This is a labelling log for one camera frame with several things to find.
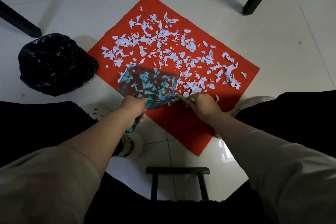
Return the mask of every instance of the black plastic bag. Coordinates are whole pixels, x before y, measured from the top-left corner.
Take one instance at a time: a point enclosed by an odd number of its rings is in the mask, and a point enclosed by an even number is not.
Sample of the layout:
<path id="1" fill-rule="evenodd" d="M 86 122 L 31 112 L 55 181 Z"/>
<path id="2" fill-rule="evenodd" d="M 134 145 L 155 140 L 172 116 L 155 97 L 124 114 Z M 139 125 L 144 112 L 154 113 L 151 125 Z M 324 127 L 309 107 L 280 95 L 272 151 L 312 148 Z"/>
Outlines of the black plastic bag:
<path id="1" fill-rule="evenodd" d="M 20 79 L 54 97 L 89 81 L 98 62 L 66 35 L 53 33 L 26 44 L 19 53 Z"/>

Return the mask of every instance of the white shoe with holes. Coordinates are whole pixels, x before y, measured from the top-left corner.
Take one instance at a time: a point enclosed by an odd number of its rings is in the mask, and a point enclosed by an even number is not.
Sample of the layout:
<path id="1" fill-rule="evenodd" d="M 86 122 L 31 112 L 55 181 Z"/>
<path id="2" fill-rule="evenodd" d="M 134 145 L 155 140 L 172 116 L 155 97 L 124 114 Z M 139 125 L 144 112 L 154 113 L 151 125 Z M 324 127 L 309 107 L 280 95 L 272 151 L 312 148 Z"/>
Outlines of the white shoe with holes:
<path id="1" fill-rule="evenodd" d="M 82 109 L 95 120 L 102 120 L 111 113 L 106 107 L 98 105 L 86 105 Z M 144 142 L 138 133 L 123 134 L 121 140 L 123 142 L 123 150 L 118 155 L 113 156 L 113 158 L 136 158 L 140 155 Z"/>
<path id="2" fill-rule="evenodd" d="M 237 113 L 245 108 L 257 105 L 259 103 L 263 103 L 263 102 L 267 102 L 270 100 L 274 100 L 275 97 L 253 97 L 253 98 L 249 98 L 246 99 L 243 103 L 241 103 L 240 105 L 238 105 L 234 110 L 226 112 L 227 114 L 229 114 L 231 117 L 235 118 Z M 215 135 L 214 137 L 217 137 L 219 139 L 222 139 L 221 136 L 215 131 Z"/>

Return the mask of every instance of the beige shirt sleeve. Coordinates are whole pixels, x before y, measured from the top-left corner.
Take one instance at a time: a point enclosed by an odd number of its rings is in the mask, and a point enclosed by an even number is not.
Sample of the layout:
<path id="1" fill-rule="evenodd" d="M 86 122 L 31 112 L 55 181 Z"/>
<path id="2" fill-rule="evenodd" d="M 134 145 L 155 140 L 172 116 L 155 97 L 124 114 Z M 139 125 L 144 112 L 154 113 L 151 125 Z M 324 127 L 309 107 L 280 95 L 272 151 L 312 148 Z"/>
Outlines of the beige shirt sleeve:
<path id="1" fill-rule="evenodd" d="M 275 222 L 336 223 L 335 158 L 254 128 L 232 154 Z"/>
<path id="2" fill-rule="evenodd" d="M 0 168 L 0 223 L 83 223 L 99 186 L 81 153 L 61 146 L 33 152 Z"/>

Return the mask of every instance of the red cloth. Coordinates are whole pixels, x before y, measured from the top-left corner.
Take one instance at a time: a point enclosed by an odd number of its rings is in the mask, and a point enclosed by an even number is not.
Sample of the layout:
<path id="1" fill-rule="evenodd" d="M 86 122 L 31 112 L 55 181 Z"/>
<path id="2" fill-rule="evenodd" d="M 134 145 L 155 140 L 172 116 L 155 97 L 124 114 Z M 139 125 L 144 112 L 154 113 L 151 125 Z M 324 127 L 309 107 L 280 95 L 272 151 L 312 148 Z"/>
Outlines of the red cloth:
<path id="1" fill-rule="evenodd" d="M 101 77 L 105 82 L 110 84 L 114 89 L 118 90 L 117 80 L 120 78 L 119 72 L 124 72 L 126 68 L 125 65 L 133 62 L 133 58 L 137 59 L 137 64 L 142 59 L 139 52 L 139 46 L 136 45 L 135 47 L 127 48 L 120 47 L 124 49 L 124 54 L 128 55 L 131 51 L 134 51 L 134 54 L 132 56 L 123 57 L 122 59 L 124 61 L 119 68 L 114 66 L 114 63 L 110 60 L 110 58 L 104 58 L 104 55 L 102 55 L 103 50 L 101 50 L 101 47 L 104 46 L 109 50 L 113 49 L 116 44 L 115 40 L 112 39 L 112 36 L 121 37 L 122 35 L 127 33 L 126 37 L 128 37 L 131 36 L 133 33 L 138 32 L 140 37 L 142 37 L 144 35 L 144 32 L 141 26 L 134 26 L 133 29 L 131 29 L 129 26 L 129 21 L 131 19 L 137 22 L 136 17 L 138 15 L 141 15 L 139 19 L 140 23 L 145 20 L 147 23 L 149 22 L 150 25 L 153 26 L 153 30 L 147 28 L 146 31 L 149 34 L 152 34 L 152 37 L 155 36 L 155 31 L 160 31 L 160 29 L 158 28 L 158 24 L 155 21 L 150 22 L 147 19 L 150 15 L 156 14 L 157 21 L 161 20 L 162 28 L 165 29 L 164 26 L 166 25 L 166 23 L 163 20 L 163 17 L 166 12 L 168 12 L 167 17 L 169 19 L 179 19 L 178 22 L 171 24 L 172 27 L 170 27 L 170 23 L 168 23 L 167 25 L 169 27 L 167 28 L 167 30 L 169 30 L 170 32 L 176 32 L 176 30 L 179 29 L 179 34 L 183 35 L 184 29 L 190 29 L 191 33 L 188 33 L 186 35 L 186 39 L 190 39 L 192 37 L 195 40 L 196 46 L 198 46 L 198 44 L 201 45 L 196 48 L 195 52 L 190 52 L 188 49 L 186 49 L 186 47 L 181 46 L 180 41 L 173 42 L 172 39 L 174 39 L 174 37 L 170 35 L 168 36 L 167 45 L 162 44 L 162 51 L 164 51 L 164 49 L 169 49 L 169 47 L 172 46 L 174 48 L 174 51 L 172 51 L 176 52 L 177 55 L 179 55 L 179 52 L 185 52 L 185 57 L 192 56 L 193 59 L 196 59 L 196 57 L 207 56 L 209 54 L 210 45 L 216 46 L 216 49 L 212 48 L 212 51 L 214 52 L 213 61 L 215 64 L 207 65 L 206 63 L 202 62 L 197 63 L 196 65 L 202 66 L 202 68 L 195 67 L 190 70 L 190 72 L 192 73 L 190 82 L 192 82 L 194 79 L 198 82 L 194 74 L 195 71 L 201 77 L 205 76 L 206 78 L 208 78 L 208 84 L 211 84 L 209 82 L 209 79 L 216 81 L 215 73 L 217 73 L 219 69 L 217 69 L 216 71 L 212 71 L 212 73 L 210 74 L 207 74 L 206 71 L 209 70 L 210 66 L 217 65 L 217 61 L 219 61 L 221 65 L 225 64 L 229 66 L 232 64 L 227 59 L 222 58 L 223 52 L 227 52 L 232 58 L 234 58 L 234 64 L 238 62 L 238 68 L 233 70 L 232 74 L 234 74 L 238 82 L 241 83 L 240 90 L 237 90 L 235 87 L 231 87 L 230 84 L 222 85 L 225 80 L 224 74 L 221 76 L 222 79 L 218 83 L 214 83 L 216 89 L 210 89 L 207 87 L 208 94 L 213 96 L 214 99 L 216 99 L 216 95 L 219 97 L 220 101 L 218 102 L 218 104 L 222 111 L 225 112 L 232 110 L 247 89 L 247 87 L 250 85 L 254 77 L 257 75 L 259 68 L 244 59 L 236 52 L 232 51 L 230 48 L 228 48 L 206 32 L 204 32 L 203 30 L 201 30 L 200 28 L 198 28 L 197 26 L 195 26 L 186 18 L 183 18 L 182 16 L 171 10 L 159 0 L 140 0 L 114 27 L 106 32 L 103 38 L 100 39 L 94 47 L 92 47 L 92 49 L 88 53 L 89 55 L 95 57 L 99 62 L 97 75 Z M 203 41 L 208 44 L 208 47 L 204 46 Z M 159 58 L 148 58 L 148 54 L 150 54 L 154 49 L 157 49 L 157 42 L 154 41 L 152 45 L 146 45 L 146 43 L 140 43 L 140 45 L 144 48 L 147 47 L 147 49 L 144 50 L 145 52 L 147 52 L 147 55 L 145 56 L 144 63 L 141 65 L 154 68 L 153 63 L 156 62 L 156 68 L 159 69 Z M 167 67 L 162 66 L 162 70 L 174 72 L 177 74 L 179 74 L 181 71 L 186 71 L 185 63 L 182 63 L 182 67 L 180 70 L 178 68 L 175 68 L 175 63 L 173 62 L 173 60 L 168 59 L 167 64 L 169 64 Z M 246 79 L 243 77 L 241 72 L 247 73 Z M 182 90 L 182 93 L 186 91 L 183 87 L 180 87 L 178 90 Z M 197 156 L 202 153 L 202 151 L 208 145 L 214 134 L 213 129 L 209 125 L 200 121 L 193 113 L 191 108 L 186 107 L 185 103 L 181 101 L 172 103 L 171 107 L 169 107 L 168 105 L 164 105 L 159 109 L 149 110 L 147 111 L 147 115 Z"/>

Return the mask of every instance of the transparent blue dustpan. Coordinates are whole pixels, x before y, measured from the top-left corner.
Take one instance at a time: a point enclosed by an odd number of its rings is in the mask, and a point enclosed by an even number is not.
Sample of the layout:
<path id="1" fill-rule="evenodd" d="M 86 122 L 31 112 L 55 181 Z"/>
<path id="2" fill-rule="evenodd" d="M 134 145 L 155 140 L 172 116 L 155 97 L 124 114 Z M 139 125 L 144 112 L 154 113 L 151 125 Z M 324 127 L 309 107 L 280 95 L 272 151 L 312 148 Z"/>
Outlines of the transparent blue dustpan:
<path id="1" fill-rule="evenodd" d="M 156 68 L 143 66 L 130 66 L 119 82 L 119 92 L 125 97 L 128 95 L 136 98 L 146 98 L 145 107 L 148 110 L 157 109 L 174 98 L 174 90 L 178 75 Z M 141 116 L 137 117 L 131 130 L 134 132 Z"/>

